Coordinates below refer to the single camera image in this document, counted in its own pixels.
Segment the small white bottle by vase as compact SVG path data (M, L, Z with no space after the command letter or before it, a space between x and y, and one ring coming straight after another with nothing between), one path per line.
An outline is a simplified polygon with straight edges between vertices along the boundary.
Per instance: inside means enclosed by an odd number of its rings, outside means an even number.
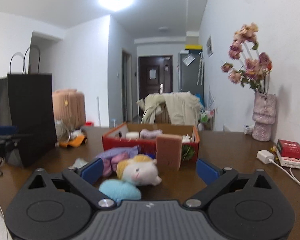
M247 134L247 135L252 135L253 130L254 130L254 125L244 125L244 127L243 127L243 132L244 132L244 134Z

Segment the red cardboard box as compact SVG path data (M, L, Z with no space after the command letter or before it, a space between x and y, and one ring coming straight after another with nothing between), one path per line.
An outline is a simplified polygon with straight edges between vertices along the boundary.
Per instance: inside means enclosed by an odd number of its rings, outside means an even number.
M122 123L117 127L112 128L102 135L103 149L109 150L114 147L141 147L141 153L154 154L156 152L155 139L128 139L128 132L141 132L143 129L149 131L162 130L164 134L172 135L189 135L190 141L183 143L192 149L190 161L195 162L198 159L200 136L198 129L195 126L189 125L172 125L172 124L136 124Z

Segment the dried pink flower bouquet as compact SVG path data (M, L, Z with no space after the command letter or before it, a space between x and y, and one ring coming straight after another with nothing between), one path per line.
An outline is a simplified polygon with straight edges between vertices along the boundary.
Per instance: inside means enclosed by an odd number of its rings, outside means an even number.
M258 51L258 31L258 25L253 22L242 25L234 33L228 55L230 59L238 61L240 67L236 69L231 62L225 62L221 65L221 71L228 74L232 83L267 94L273 63L267 53Z

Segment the pink satin scrunchie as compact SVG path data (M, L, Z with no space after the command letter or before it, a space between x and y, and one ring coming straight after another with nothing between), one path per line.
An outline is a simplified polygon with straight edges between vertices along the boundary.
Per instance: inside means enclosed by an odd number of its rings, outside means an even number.
M117 165L120 161L129 159L127 152L117 154L113 157L102 158L103 161L103 177L109 177L113 172L116 173Z

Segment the light purple fluffy sock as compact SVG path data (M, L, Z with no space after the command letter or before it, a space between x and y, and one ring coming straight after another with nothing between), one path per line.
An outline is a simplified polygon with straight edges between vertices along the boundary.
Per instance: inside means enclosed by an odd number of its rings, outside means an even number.
M142 129L140 132L140 139L153 140L157 136L161 135L162 133L163 133L163 131L160 129L156 129L153 131L150 131L147 129Z

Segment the pink rectangular sponge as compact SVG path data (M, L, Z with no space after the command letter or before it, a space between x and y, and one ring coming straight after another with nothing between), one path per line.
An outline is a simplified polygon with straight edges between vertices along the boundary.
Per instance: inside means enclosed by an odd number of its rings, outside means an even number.
M156 137L156 160L160 167L179 170L181 166L182 137L172 134L161 134Z

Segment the blue plush toy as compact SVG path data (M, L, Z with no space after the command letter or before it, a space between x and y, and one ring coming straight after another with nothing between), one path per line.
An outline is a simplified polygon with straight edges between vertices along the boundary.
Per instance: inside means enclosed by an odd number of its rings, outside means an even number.
M98 189L116 203L123 200L141 200L141 191L125 181L108 179L102 182Z

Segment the purple knitted cloth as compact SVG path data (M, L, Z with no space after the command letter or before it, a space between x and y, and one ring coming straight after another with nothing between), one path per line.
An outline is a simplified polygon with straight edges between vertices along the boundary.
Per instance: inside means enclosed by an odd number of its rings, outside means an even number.
M141 146L139 145L134 147L114 147L98 154L96 157L101 159L109 159L119 154L127 153L130 159L130 158L134 158L140 151L141 151Z

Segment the beige jacket on chair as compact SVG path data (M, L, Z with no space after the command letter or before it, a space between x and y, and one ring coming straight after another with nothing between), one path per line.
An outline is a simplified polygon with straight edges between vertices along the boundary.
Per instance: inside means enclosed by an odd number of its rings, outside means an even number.
M204 108L197 96L190 92L154 93L136 102L143 110L142 124L153 124L166 106L171 124L196 126L199 113Z

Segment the white tissue in box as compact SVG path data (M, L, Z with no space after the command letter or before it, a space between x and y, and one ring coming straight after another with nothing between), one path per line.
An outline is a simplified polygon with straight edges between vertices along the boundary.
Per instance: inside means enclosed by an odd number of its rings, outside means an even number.
M182 136L182 143L183 144L190 143L190 142L191 142L191 137L190 137L189 134Z

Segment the pink textured ceramic vase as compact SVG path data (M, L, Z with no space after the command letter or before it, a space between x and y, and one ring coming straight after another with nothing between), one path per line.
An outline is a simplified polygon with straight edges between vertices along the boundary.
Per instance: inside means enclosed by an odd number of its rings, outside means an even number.
M252 137L267 142L271 139L271 129L276 119L276 96L255 92L253 120L255 122Z

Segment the white and yellow plush hamster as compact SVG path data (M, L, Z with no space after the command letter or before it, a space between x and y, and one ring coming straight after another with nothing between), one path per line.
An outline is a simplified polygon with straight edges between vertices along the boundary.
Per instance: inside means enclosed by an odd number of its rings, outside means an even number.
M116 174L119 180L135 186L157 186L162 182L157 160L144 154L120 161L116 167Z

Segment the white and red flat box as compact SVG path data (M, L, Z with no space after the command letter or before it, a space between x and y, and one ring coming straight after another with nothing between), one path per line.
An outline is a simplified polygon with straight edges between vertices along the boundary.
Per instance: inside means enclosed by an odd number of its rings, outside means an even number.
M300 159L283 157L281 154L277 153L280 165L288 168L300 169Z

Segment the black paper shopping bag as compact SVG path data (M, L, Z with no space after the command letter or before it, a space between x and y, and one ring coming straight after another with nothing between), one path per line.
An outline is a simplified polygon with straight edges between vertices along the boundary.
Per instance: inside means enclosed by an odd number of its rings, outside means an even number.
M28 167L55 147L57 135L51 74L8 73L0 78L0 126L32 134L5 156L10 165Z

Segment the red cigarette box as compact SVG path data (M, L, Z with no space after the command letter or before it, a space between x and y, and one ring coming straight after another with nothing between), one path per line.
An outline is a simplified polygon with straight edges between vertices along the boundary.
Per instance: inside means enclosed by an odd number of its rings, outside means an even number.
M282 157L300 159L300 144L298 142L279 139L276 146Z

